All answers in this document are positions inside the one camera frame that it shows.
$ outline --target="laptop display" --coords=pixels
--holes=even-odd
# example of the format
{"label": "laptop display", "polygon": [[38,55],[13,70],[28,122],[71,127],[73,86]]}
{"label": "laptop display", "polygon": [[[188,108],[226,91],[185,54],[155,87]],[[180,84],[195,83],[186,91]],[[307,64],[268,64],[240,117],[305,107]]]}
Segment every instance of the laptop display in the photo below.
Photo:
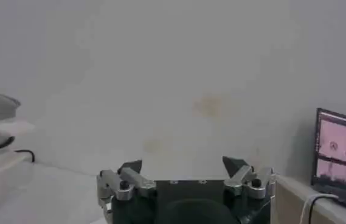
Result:
{"label": "laptop display", "polygon": [[346,189],[346,116],[317,110],[312,184]]}

